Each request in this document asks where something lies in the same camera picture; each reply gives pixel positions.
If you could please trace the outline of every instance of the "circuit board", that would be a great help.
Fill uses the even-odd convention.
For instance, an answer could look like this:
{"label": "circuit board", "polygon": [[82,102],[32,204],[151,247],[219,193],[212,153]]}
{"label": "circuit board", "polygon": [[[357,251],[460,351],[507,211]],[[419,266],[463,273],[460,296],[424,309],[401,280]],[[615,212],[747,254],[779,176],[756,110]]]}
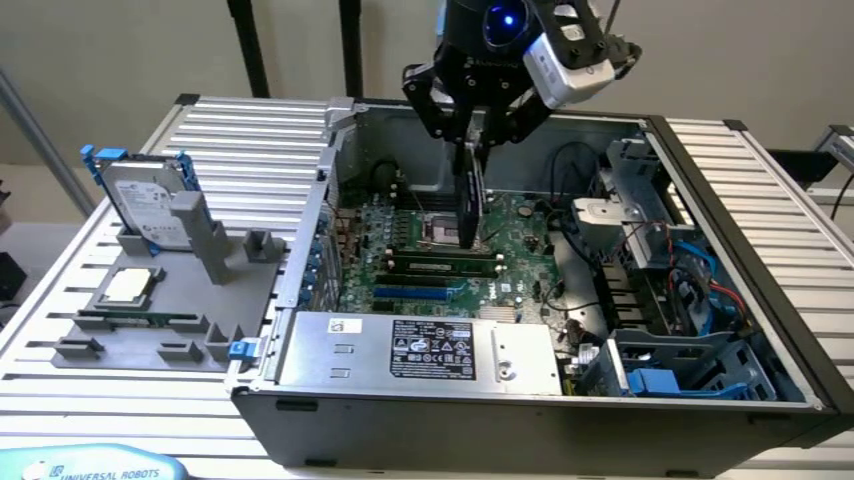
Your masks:
{"label": "circuit board", "polygon": [[[357,213],[343,212],[349,217],[349,247],[343,249],[339,311],[491,319],[500,312],[504,321],[544,321],[552,330],[559,330],[563,321],[558,312],[540,312],[541,295],[558,282],[559,274],[547,245],[547,212],[536,211],[535,205],[535,198],[519,194],[499,193],[488,197],[488,212],[484,212],[471,250],[460,250],[453,245],[455,218],[445,212],[397,209],[376,197],[361,205]],[[385,260],[389,247],[395,249],[396,259],[420,253],[460,256],[452,263],[463,265],[465,272],[435,272],[447,286],[445,298],[375,297],[381,283],[377,280],[389,273]],[[488,268],[477,269],[477,262]],[[376,305],[381,305],[381,311],[375,310]]]}

